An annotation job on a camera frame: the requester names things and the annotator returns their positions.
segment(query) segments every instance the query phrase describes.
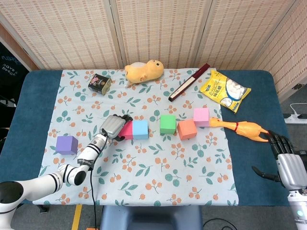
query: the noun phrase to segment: yellow floor tape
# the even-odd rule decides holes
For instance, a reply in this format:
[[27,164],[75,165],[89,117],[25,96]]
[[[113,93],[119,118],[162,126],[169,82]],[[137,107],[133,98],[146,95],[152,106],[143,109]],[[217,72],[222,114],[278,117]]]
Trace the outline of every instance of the yellow floor tape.
[[81,216],[82,205],[76,205],[75,215],[73,217],[71,230],[78,230]]

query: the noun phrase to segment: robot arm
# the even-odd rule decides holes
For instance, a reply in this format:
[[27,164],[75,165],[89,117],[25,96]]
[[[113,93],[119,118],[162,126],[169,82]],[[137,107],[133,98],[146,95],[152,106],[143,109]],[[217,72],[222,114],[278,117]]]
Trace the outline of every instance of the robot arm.
[[302,158],[295,154],[288,138],[272,131],[267,135],[276,164],[278,175],[252,169],[262,178],[280,182],[289,190],[288,201],[298,230],[307,230],[307,172]]
[[63,165],[58,172],[41,176],[28,181],[8,181],[0,183],[0,230],[12,230],[11,220],[17,206],[27,199],[30,201],[41,199],[47,195],[59,191],[63,183],[81,185],[85,180],[89,170],[94,168],[94,164],[106,146],[107,140],[123,138],[118,137],[118,133],[125,123],[132,120],[124,115],[109,116],[100,127],[100,134],[97,134],[91,143],[83,150],[77,159],[79,167],[69,164]]

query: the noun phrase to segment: rubber chicken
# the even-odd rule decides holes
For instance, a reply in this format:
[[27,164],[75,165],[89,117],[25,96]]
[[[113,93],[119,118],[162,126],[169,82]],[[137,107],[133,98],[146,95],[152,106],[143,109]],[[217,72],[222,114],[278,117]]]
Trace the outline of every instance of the rubber chicken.
[[125,71],[127,80],[130,84],[133,84],[161,77],[164,72],[164,66],[161,61],[150,60],[147,63],[135,62],[125,66]]
[[253,122],[241,121],[241,122],[225,122],[218,118],[212,117],[209,120],[210,127],[226,127],[234,130],[237,134],[247,137],[251,140],[268,142],[268,140],[259,137],[259,134],[269,133],[267,130],[263,129],[261,126]]

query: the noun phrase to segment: orange cube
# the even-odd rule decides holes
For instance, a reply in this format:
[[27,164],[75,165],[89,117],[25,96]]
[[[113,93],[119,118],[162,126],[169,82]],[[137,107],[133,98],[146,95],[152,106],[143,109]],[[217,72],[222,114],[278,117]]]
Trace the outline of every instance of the orange cube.
[[194,138],[197,134],[197,129],[193,119],[179,121],[177,125],[177,131],[179,133],[180,140]]

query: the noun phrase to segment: plastic bag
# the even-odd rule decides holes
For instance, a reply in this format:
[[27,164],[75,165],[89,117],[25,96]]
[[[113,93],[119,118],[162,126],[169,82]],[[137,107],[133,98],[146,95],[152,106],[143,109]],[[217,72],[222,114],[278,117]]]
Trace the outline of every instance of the plastic bag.
[[235,113],[250,91],[250,88],[243,87],[216,70],[211,70],[211,77],[201,87],[203,94]]

